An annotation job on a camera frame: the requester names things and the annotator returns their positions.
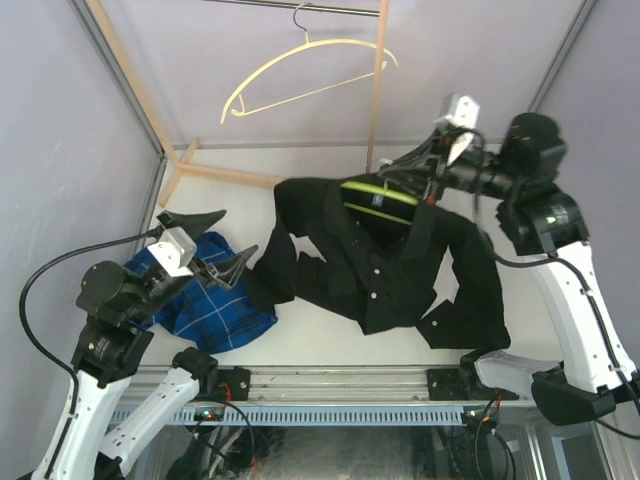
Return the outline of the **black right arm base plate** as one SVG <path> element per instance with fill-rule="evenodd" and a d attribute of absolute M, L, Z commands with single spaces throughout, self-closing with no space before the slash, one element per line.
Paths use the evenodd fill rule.
<path fill-rule="evenodd" d="M 461 368 L 426 370 L 429 398 L 433 401 L 490 400 L 493 388 L 479 382 L 477 375 Z"/>

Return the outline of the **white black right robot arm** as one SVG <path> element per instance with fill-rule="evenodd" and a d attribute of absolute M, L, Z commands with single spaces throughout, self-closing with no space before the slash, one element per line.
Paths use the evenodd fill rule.
<path fill-rule="evenodd" d="M 592 262 L 577 202 L 555 182 L 567 147 L 560 128 L 538 113 L 515 116 L 497 153 L 480 131 L 438 121 L 415 150 L 380 168 L 405 192 L 439 200 L 446 189 L 498 202 L 513 269 L 530 271 L 543 295 L 562 352 L 551 364 L 494 350 L 473 356 L 461 391 L 480 399 L 493 388 L 532 399 L 557 426 L 603 424 L 619 404 L 639 400 L 639 370 L 615 331 Z"/>

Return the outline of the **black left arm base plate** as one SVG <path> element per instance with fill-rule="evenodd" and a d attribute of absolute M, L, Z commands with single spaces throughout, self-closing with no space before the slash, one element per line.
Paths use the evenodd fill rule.
<path fill-rule="evenodd" d="M 196 399 L 227 402 L 246 401 L 250 393 L 251 371 L 242 367 L 218 370 L 217 384 L 210 391 L 200 393 Z"/>

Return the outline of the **black button shirt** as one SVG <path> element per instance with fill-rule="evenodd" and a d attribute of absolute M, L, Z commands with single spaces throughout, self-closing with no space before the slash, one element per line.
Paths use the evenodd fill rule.
<path fill-rule="evenodd" d="M 347 208 L 342 183 L 275 186 L 265 252 L 241 276 L 256 310 L 301 298 L 366 335 L 416 328 L 433 349 L 510 346 L 496 263 L 471 221 L 421 201 L 409 226 L 385 221 L 378 234 Z"/>

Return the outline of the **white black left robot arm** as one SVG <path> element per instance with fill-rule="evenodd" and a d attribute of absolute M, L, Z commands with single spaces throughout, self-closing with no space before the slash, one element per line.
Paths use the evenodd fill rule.
<path fill-rule="evenodd" d="M 225 213 L 161 212 L 157 226 L 122 239 L 65 253 L 36 270 L 19 296 L 19 319 L 31 344 L 70 377 L 60 420 L 39 465 L 29 479 L 123 479 L 165 424 L 194 400 L 230 404 L 246 399 L 250 373 L 221 369 L 216 359 L 188 347 L 177 353 L 156 389 L 121 423 L 108 426 L 153 338 L 145 329 L 192 281 L 229 290 L 249 259 L 251 246 L 227 260 L 206 263 L 196 256 L 196 240 Z M 69 363 L 35 337 L 26 315 L 27 297 L 36 280 L 72 257 L 135 241 L 148 241 L 154 264 L 142 275 L 113 261 L 93 264 L 84 274 L 76 305 L 86 324 Z"/>

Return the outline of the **green plastic hanger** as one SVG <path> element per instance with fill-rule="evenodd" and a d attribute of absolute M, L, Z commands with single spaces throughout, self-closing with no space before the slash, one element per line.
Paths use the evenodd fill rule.
<path fill-rule="evenodd" d="M 418 200 L 378 174 L 344 180 L 339 190 L 343 206 L 360 225 L 386 222 L 409 227 L 413 223 Z"/>

